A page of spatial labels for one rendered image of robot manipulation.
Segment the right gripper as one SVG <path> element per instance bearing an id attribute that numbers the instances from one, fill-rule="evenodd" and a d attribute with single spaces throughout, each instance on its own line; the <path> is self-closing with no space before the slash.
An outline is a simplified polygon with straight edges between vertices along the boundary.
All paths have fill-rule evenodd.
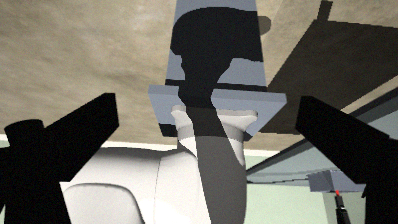
<path id="1" fill-rule="evenodd" d="M 347 210 L 344 208 L 342 196 L 334 196 L 334 198 L 335 198 L 336 207 L 337 207 L 337 209 L 336 209 L 337 224 L 351 224 Z M 336 201 L 336 199 L 337 199 L 337 201 Z"/>

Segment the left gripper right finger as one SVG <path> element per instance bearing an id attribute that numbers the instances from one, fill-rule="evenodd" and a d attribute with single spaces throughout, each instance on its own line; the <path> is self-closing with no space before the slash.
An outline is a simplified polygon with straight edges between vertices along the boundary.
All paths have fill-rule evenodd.
<path id="1" fill-rule="evenodd" d="M 355 184 L 366 184 L 365 224 L 398 224 L 398 140 L 312 97 L 295 129 Z"/>

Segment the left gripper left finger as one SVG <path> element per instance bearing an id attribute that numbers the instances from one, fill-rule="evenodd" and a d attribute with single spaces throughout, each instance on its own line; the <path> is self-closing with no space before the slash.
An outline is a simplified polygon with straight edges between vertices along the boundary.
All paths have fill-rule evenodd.
<path id="1" fill-rule="evenodd" d="M 70 182 L 118 127 L 115 93 L 45 128 L 40 119 L 6 126 L 10 146 L 0 148 L 4 224 L 71 224 L 60 182 Z"/>

